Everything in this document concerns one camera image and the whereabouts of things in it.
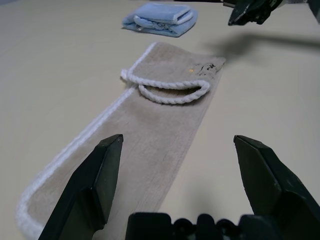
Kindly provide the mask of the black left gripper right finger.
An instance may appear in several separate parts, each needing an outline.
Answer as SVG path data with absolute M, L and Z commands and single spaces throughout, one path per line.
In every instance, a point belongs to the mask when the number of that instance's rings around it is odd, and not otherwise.
M 318 240 L 320 206 L 301 180 L 262 142 L 243 135 L 233 142 L 253 213 L 271 216 L 285 240 Z

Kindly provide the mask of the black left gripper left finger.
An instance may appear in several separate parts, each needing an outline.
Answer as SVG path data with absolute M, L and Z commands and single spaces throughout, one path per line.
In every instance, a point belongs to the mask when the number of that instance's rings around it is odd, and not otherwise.
M 123 135 L 101 140 L 71 175 L 39 239 L 91 240 L 108 222 Z

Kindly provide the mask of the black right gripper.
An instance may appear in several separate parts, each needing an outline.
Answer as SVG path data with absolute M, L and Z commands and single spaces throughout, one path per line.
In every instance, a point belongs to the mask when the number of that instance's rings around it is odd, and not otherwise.
M 234 6 L 228 20 L 229 25 L 247 24 L 249 8 L 250 21 L 262 25 L 281 3 L 282 0 L 223 0 L 224 5 Z

